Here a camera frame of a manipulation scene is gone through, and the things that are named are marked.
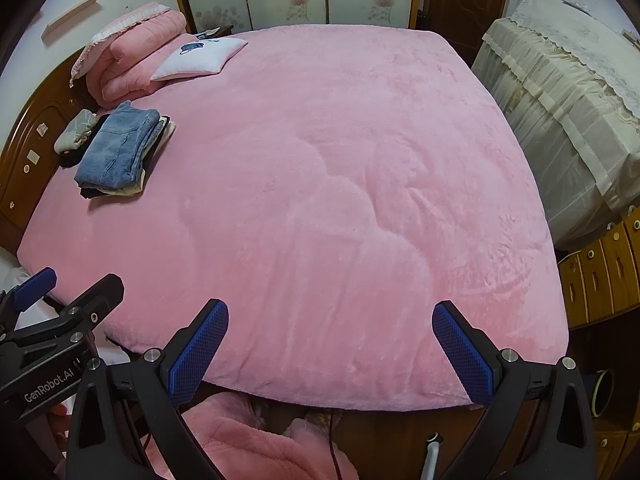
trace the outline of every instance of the white lace cover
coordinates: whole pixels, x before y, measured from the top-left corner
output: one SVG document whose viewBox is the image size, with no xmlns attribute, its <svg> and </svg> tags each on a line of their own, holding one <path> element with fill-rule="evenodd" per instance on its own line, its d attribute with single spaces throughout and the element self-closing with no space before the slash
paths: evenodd
<svg viewBox="0 0 640 480">
<path fill-rule="evenodd" d="M 640 118 L 640 52 L 620 34 L 561 0 L 521 0 L 510 19 L 574 54 Z"/>
</svg>

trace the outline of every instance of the pink comforter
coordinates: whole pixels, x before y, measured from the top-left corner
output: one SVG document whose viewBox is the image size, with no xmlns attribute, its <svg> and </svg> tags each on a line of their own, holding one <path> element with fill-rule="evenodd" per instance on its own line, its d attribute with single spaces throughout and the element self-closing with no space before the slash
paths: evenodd
<svg viewBox="0 0 640 480">
<path fill-rule="evenodd" d="M 568 332 L 536 184 L 497 105 L 431 32 L 240 34 L 219 75 L 137 100 L 177 123 L 138 198 L 58 170 L 18 251 L 68 301 L 125 283 L 106 333 L 162 347 L 209 298 L 229 331 L 206 380 L 363 410 L 468 402 L 431 331 L 454 301 L 498 348 L 554 363 Z"/>
</svg>

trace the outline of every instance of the wooden headboard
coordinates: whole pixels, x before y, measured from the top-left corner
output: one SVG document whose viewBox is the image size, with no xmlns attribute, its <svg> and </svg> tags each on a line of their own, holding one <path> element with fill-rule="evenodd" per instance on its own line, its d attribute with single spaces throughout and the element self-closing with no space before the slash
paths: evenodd
<svg viewBox="0 0 640 480">
<path fill-rule="evenodd" d="M 36 88 L 15 120 L 0 156 L 0 246 L 16 254 L 27 224 L 58 168 L 53 144 L 82 108 L 95 112 L 84 78 L 69 88 L 80 51 L 66 58 Z"/>
</svg>

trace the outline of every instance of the screw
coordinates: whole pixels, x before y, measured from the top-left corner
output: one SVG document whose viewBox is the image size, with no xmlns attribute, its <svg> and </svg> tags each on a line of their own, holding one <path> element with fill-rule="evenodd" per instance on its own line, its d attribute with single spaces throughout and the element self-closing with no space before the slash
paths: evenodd
<svg viewBox="0 0 640 480">
<path fill-rule="evenodd" d="M 511 350 L 511 348 L 505 348 L 502 351 L 502 358 L 508 363 L 516 362 L 518 357 L 520 357 L 518 353 L 515 350 Z"/>
<path fill-rule="evenodd" d="M 97 357 L 89 359 L 89 362 L 86 364 L 86 367 L 89 368 L 89 370 L 95 370 L 98 366 L 100 366 L 100 359 Z"/>
<path fill-rule="evenodd" d="M 149 363 L 158 361 L 158 358 L 160 357 L 160 353 L 161 352 L 158 348 L 150 348 L 145 352 L 145 361 Z"/>
<path fill-rule="evenodd" d="M 567 370 L 573 370 L 575 368 L 575 361 L 573 359 L 571 359 L 570 357 L 563 357 L 562 358 L 562 365 Z"/>
</svg>

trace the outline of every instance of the white sheet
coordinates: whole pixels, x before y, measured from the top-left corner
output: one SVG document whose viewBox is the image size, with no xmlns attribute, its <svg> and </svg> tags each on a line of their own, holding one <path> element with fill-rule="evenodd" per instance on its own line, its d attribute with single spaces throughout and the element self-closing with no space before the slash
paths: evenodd
<svg viewBox="0 0 640 480">
<path fill-rule="evenodd" d="M 483 39 L 472 70 L 527 157 L 554 244 L 581 249 L 640 194 L 640 121 L 541 34 L 503 19 Z"/>
<path fill-rule="evenodd" d="M 574 54 L 640 118 L 640 52 L 623 36 L 560 0 L 521 0 L 511 19 Z"/>
</svg>

